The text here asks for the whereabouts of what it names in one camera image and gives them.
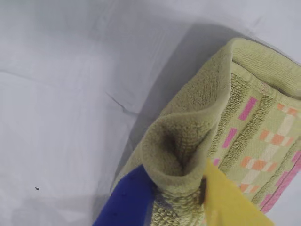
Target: blue plastic object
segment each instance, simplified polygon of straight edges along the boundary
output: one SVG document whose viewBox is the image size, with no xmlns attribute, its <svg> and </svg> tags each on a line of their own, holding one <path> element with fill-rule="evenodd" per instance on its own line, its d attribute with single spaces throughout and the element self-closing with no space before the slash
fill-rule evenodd
<svg viewBox="0 0 301 226">
<path fill-rule="evenodd" d="M 118 182 L 93 226 L 145 225 L 154 186 L 144 167 L 137 167 Z"/>
</svg>

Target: white fabric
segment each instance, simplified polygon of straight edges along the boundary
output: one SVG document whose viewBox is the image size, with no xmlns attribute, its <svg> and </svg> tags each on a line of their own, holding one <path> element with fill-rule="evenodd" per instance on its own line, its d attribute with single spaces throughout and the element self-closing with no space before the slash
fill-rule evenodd
<svg viewBox="0 0 301 226">
<path fill-rule="evenodd" d="M 0 0 L 0 225 L 91 225 L 145 128 L 230 38 L 301 62 L 300 9 L 296 0 Z M 300 184 L 298 175 L 268 214 L 276 225 L 300 225 Z"/>
</svg>

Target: yellow plastic object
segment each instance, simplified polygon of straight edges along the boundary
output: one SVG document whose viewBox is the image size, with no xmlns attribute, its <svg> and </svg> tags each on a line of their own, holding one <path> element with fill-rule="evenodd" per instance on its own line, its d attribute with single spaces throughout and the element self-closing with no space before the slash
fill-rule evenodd
<svg viewBox="0 0 301 226">
<path fill-rule="evenodd" d="M 208 226 L 274 225 L 209 159 L 204 177 L 206 178 L 204 209 Z"/>
</svg>

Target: orange square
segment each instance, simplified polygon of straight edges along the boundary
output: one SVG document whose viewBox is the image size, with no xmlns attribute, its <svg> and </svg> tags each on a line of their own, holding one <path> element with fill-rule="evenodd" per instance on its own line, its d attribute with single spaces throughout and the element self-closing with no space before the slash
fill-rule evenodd
<svg viewBox="0 0 301 226">
<path fill-rule="evenodd" d="M 240 166 L 246 167 L 247 164 L 249 163 L 249 161 L 250 161 L 251 159 L 252 159 L 251 157 L 245 157 L 245 158 L 241 161 Z"/>
<path fill-rule="evenodd" d="M 255 185 L 252 189 L 251 189 L 251 193 L 256 192 L 256 190 L 259 188 L 259 185 Z"/>
<path fill-rule="evenodd" d="M 252 166 L 252 169 L 254 170 L 262 170 L 263 167 L 267 164 L 266 161 L 262 161 L 262 160 L 257 160 L 253 166 Z"/>
<path fill-rule="evenodd" d="M 293 140 L 294 140 L 294 138 L 293 138 L 293 137 L 291 137 L 291 138 L 288 140 L 288 142 L 286 143 L 286 146 L 289 146 L 289 145 L 291 145 L 291 144 L 292 144 L 292 142 L 293 142 Z"/>
<path fill-rule="evenodd" d="M 284 105 L 282 105 L 281 103 L 278 103 L 277 109 L 281 111 L 283 108 L 284 108 Z"/>
<path fill-rule="evenodd" d="M 275 169 L 275 167 L 278 165 L 278 163 L 277 162 L 274 162 L 269 168 L 268 168 L 268 172 L 272 172 L 274 169 Z"/>
<path fill-rule="evenodd" d="M 280 145 L 283 140 L 284 140 L 284 136 L 275 134 L 273 139 L 271 140 L 271 143 L 274 145 Z"/>
<path fill-rule="evenodd" d="M 249 187 L 249 185 L 246 185 L 246 184 L 240 184 L 240 190 L 241 190 L 242 192 L 244 192 L 248 187 Z"/>
<path fill-rule="evenodd" d="M 267 135 L 269 134 L 269 132 L 267 131 L 267 130 L 263 130 L 262 132 L 261 132 L 261 134 L 260 134 L 260 136 L 259 136 L 259 139 L 260 140 L 264 140 L 266 137 L 267 137 Z"/>
<path fill-rule="evenodd" d="M 292 114 L 292 115 L 295 116 L 295 115 L 297 114 L 297 110 L 296 110 L 296 109 L 293 109 L 293 108 L 289 108 L 288 111 L 287 111 L 287 113 L 288 113 L 288 114 Z"/>
</svg>

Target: green towel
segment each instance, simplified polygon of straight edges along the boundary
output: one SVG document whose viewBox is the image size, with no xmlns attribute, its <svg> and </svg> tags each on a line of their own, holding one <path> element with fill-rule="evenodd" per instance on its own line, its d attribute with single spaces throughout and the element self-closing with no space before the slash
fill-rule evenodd
<svg viewBox="0 0 301 226">
<path fill-rule="evenodd" d="M 115 184 L 143 164 L 158 186 L 151 225 L 204 225 L 201 181 L 209 157 L 267 212 L 300 168 L 300 110 L 301 67 L 232 39 L 164 108 Z"/>
</svg>

